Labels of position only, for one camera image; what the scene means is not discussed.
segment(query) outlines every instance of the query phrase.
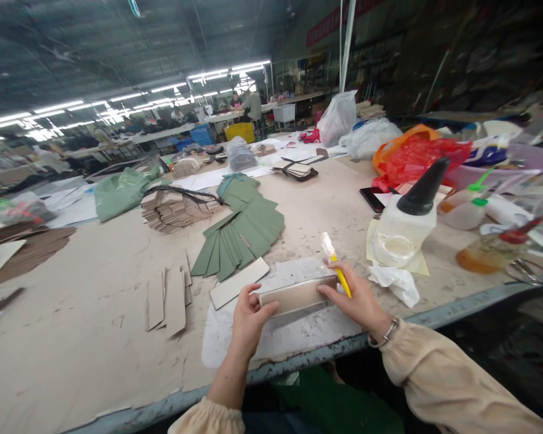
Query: human hand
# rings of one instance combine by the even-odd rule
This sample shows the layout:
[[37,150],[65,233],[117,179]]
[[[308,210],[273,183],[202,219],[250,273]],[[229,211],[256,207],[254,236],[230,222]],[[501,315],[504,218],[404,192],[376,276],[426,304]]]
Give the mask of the human hand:
[[340,268],[343,271],[352,298],[339,293],[328,285],[318,286],[318,291],[332,300],[354,322],[368,330],[374,339],[381,342],[392,323],[393,317],[380,307],[370,288],[370,283],[356,274],[352,265],[348,264],[348,262],[336,261],[329,263],[324,258],[324,263],[329,269]]
[[279,303],[274,301],[261,307],[259,294],[252,293],[259,288],[259,283],[243,288],[233,313],[233,332],[227,354],[245,364],[249,363],[258,348],[264,324],[279,306]]

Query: bracelet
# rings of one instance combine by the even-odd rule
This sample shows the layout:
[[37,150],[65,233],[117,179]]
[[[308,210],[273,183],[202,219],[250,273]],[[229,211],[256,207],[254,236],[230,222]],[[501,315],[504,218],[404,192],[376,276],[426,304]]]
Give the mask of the bracelet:
[[390,335],[392,334],[392,331],[394,331],[395,328],[398,327],[398,318],[392,319],[392,324],[390,325],[390,328],[388,331],[384,334],[382,343],[378,343],[376,339],[374,339],[370,333],[368,334],[368,345],[370,345],[372,348],[381,348],[388,344],[390,342]]

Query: ceiling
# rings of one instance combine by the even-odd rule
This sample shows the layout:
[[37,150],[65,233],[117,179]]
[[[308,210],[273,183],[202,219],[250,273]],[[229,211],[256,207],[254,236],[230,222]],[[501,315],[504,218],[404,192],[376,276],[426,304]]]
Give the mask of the ceiling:
[[0,0],[0,116],[271,57],[303,0]]

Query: left hand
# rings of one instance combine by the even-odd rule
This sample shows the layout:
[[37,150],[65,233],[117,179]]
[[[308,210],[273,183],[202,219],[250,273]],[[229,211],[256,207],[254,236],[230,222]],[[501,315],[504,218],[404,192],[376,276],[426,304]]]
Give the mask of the left hand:
[[261,307],[259,294],[252,293],[259,288],[261,288],[259,283],[252,283],[243,288],[233,313],[233,332],[227,354],[244,363],[249,363],[254,356],[264,324],[279,306],[279,303],[274,301]]

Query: blue bin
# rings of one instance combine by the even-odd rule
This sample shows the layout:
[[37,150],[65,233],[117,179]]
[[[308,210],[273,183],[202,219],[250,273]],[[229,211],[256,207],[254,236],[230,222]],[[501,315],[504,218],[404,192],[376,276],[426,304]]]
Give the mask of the blue bin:
[[213,145],[215,143],[215,136],[209,124],[193,128],[191,130],[191,138],[201,146]]

